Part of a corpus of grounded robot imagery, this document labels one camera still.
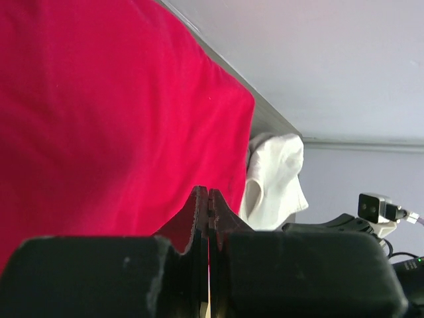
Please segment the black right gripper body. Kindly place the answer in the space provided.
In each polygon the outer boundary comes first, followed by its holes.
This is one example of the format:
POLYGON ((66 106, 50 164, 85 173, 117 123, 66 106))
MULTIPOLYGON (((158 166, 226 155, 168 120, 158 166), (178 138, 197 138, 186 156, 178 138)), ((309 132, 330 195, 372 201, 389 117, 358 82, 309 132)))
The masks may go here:
POLYGON ((337 218, 321 224, 300 224, 300 223, 286 223, 282 226, 284 233, 288 232, 361 232, 373 234, 374 229, 371 225, 358 217, 343 213, 337 218))

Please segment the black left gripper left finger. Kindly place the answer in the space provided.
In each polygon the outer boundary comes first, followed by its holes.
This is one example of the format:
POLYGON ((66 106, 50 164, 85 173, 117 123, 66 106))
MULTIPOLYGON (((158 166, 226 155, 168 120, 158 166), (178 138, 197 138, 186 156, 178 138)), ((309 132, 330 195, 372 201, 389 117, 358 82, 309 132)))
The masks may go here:
POLYGON ((205 317, 207 190, 149 237, 36 237, 1 275, 2 317, 205 317))

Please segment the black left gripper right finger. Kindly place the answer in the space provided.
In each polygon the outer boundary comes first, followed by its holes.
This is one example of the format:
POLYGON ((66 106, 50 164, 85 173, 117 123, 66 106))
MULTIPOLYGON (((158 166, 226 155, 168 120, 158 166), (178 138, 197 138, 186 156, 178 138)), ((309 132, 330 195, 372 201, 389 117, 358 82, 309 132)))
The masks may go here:
POLYGON ((254 231, 209 192, 212 317, 403 317, 408 300, 375 237, 288 225, 254 231))

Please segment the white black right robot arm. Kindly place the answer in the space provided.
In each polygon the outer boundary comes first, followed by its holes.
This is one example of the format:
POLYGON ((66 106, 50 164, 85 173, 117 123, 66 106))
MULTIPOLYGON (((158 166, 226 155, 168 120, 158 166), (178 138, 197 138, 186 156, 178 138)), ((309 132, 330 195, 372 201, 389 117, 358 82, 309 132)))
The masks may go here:
POLYGON ((387 240, 387 235, 393 232, 397 225, 388 221, 386 223, 370 223, 365 219, 343 213, 337 218, 320 224, 284 223, 281 230, 288 232, 340 232, 340 233, 366 233, 372 235, 382 248, 387 248, 387 257, 407 256, 407 260, 396 262, 392 267, 409 301, 406 317, 423 316, 423 257, 408 252, 395 252, 392 244, 387 240))

